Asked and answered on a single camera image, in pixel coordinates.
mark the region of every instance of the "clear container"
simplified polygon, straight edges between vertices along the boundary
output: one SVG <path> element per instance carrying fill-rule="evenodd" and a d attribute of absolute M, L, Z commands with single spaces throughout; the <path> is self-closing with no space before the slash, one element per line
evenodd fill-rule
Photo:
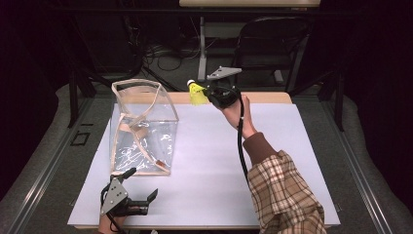
<path fill-rule="evenodd" d="M 115 82 L 112 91 L 112 175 L 133 167 L 135 176 L 169 175 L 179 118 L 168 92 L 143 79 Z"/>

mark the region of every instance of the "plaid sleeve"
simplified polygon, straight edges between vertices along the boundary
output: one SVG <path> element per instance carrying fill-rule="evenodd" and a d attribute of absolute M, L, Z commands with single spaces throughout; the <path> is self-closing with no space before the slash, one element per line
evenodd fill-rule
<path fill-rule="evenodd" d="M 321 204 L 284 151 L 255 164 L 248 180 L 260 233 L 326 233 Z"/>

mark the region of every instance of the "human hand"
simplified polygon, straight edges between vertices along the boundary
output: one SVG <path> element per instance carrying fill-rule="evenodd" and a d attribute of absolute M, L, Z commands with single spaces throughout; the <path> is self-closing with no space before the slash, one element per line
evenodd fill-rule
<path fill-rule="evenodd" d="M 116 216 L 114 217 L 116 223 L 122 227 L 124 225 L 125 219 L 127 219 L 126 216 Z M 109 219 L 107 215 L 101 215 L 99 219 L 99 227 L 97 231 L 103 233 L 103 234 L 115 234 L 119 233 L 117 232 L 118 229 L 114 224 L 112 224 L 112 221 Z"/>
<path fill-rule="evenodd" d="M 249 98 L 245 95 L 242 95 L 243 103 L 244 103 L 244 125 L 243 125 L 243 138 L 247 139 L 248 137 L 252 136 L 253 134 L 257 133 L 251 118 L 251 111 L 249 108 Z M 221 112 L 224 114 L 225 118 L 227 119 L 228 123 L 235 129 L 238 128 L 240 123 L 240 116 L 241 116 L 241 102 L 237 100 L 234 104 L 228 106 L 225 109 L 220 109 Z"/>

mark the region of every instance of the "metal bracket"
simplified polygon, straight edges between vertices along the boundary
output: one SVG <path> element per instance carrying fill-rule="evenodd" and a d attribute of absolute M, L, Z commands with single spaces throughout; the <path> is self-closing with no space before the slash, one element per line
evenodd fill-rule
<path fill-rule="evenodd" d="M 242 72 L 243 70 L 240 68 L 234 68 L 234 67 L 222 67 L 219 66 L 219 68 L 214 71 L 212 74 L 208 75 L 206 78 L 208 80 L 219 80 L 221 78 L 235 75 L 237 73 Z"/>
<path fill-rule="evenodd" d="M 121 181 L 116 177 L 113 177 L 110 182 L 109 190 L 107 191 L 106 198 L 104 200 L 103 206 L 100 210 L 100 215 L 106 215 L 118 204 L 128 198 L 128 192 L 122 185 Z"/>

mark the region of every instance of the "white paper sheet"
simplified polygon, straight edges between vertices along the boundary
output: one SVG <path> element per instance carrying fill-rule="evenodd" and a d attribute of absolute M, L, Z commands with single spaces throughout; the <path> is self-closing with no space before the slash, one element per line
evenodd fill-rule
<path fill-rule="evenodd" d="M 146 200 L 159 189 L 149 214 L 130 216 L 125 225 L 141 229 L 258 227 L 238 154 L 237 132 L 211 104 L 176 104 L 175 108 L 180 120 L 171 175 L 124 181 L 133 200 Z M 340 224 L 297 107 L 253 103 L 251 112 L 256 129 L 276 150 L 283 149 L 293 158 L 325 209 L 325 224 Z M 100 191 L 110 175 L 108 132 L 107 128 L 69 225 L 98 225 Z M 247 154 L 244 156 L 250 168 Z"/>

